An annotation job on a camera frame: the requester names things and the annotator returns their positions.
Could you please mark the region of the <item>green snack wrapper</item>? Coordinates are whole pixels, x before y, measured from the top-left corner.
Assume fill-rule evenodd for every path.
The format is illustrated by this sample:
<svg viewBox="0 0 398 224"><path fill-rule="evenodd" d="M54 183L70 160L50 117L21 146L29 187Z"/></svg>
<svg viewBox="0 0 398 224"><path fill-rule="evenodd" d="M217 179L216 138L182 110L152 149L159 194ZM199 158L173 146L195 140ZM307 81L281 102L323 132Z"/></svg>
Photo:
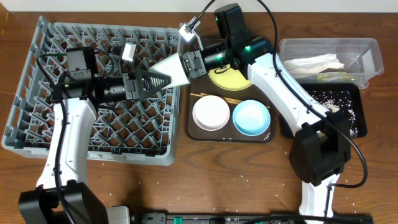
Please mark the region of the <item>green snack wrapper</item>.
<svg viewBox="0 0 398 224"><path fill-rule="evenodd" d="M317 82L330 82L330 83L343 83L343 82L352 82L355 80L355 77L346 72L330 72L330 73L319 73L315 77Z"/></svg>

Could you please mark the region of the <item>white plastic cup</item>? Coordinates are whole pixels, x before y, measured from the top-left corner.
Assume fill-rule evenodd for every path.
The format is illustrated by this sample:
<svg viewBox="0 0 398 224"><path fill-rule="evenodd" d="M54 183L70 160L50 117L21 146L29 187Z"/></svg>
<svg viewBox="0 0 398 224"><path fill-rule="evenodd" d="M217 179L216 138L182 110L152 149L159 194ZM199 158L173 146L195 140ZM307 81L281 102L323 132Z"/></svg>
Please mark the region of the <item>white plastic cup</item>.
<svg viewBox="0 0 398 224"><path fill-rule="evenodd" d="M164 89L190 84L190 79L183 68L179 52L151 66L149 71L171 77L171 83L164 87Z"/></svg>

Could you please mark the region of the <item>light blue bowl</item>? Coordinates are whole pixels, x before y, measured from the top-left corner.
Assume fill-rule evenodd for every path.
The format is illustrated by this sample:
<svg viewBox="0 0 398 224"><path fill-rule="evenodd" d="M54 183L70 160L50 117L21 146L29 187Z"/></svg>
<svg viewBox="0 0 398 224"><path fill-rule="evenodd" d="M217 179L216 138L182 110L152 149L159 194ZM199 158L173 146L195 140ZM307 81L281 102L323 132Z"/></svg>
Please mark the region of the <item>light blue bowl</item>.
<svg viewBox="0 0 398 224"><path fill-rule="evenodd" d="M259 101L245 100L233 110L233 124L243 135L258 136L271 125L271 114L268 108Z"/></svg>

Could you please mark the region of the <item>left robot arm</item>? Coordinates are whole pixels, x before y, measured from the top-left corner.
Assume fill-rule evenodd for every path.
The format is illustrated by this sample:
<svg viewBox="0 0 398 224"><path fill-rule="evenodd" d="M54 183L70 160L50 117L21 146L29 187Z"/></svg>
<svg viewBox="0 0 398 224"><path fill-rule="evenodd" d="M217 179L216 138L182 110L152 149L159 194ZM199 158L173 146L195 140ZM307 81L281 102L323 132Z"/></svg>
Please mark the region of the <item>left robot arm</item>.
<svg viewBox="0 0 398 224"><path fill-rule="evenodd" d="M64 53L68 71L51 82L55 115L49 155L34 190L21 193L26 223L130 223L127 206L106 208L89 189L88 146L103 103L144 100L171 84L168 75L136 70L97 77L96 51L77 47Z"/></svg>

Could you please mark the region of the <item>pile of rice waste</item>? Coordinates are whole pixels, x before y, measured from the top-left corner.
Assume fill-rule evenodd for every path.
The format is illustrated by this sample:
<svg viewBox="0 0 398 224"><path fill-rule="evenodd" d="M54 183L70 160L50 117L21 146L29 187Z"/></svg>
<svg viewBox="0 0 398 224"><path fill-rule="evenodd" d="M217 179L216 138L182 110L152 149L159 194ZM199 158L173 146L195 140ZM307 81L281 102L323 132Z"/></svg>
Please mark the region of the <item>pile of rice waste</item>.
<svg viewBox="0 0 398 224"><path fill-rule="evenodd" d="M332 113L345 111L349 114L350 136L359 135L357 112L354 110L354 101L348 91L309 91L308 94L328 108Z"/></svg>

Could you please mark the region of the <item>white round bowl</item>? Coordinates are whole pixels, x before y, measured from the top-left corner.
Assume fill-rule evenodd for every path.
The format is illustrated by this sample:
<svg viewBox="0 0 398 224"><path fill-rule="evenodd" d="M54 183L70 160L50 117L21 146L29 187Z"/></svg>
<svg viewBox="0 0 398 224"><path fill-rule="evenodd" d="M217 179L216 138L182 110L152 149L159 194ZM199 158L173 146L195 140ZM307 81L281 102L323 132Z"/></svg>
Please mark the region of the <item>white round bowl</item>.
<svg viewBox="0 0 398 224"><path fill-rule="evenodd" d="M209 95L200 98L192 109L195 124L205 131L217 131L229 121L230 109L219 96Z"/></svg>

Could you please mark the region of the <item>white paper napkin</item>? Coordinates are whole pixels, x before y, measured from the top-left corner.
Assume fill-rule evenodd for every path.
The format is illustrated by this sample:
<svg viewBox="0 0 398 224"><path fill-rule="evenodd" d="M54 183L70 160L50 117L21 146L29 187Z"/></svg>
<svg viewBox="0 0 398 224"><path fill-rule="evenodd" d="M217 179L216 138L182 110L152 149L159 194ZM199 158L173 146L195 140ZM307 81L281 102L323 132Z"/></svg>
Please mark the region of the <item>white paper napkin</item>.
<svg viewBox="0 0 398 224"><path fill-rule="evenodd" d="M339 61L336 54L323 54L309 58L285 60L284 67L292 75L321 73L328 69L343 69L345 65Z"/></svg>

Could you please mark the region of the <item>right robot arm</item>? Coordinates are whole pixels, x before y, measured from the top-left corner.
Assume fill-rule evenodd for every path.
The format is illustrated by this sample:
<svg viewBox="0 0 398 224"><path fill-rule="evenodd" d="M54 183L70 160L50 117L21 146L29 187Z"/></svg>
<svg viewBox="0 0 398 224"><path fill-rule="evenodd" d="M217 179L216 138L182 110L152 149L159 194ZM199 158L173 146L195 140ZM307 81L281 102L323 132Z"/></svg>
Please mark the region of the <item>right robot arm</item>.
<svg viewBox="0 0 398 224"><path fill-rule="evenodd" d="M182 56L187 77L198 78L229 65L239 70L270 99L287 122L294 143L290 164L302 180L298 220L336 223L331 204L338 178L351 158L349 121L313 99L284 68L275 45L256 37L246 25L238 4L215 11L223 41Z"/></svg>

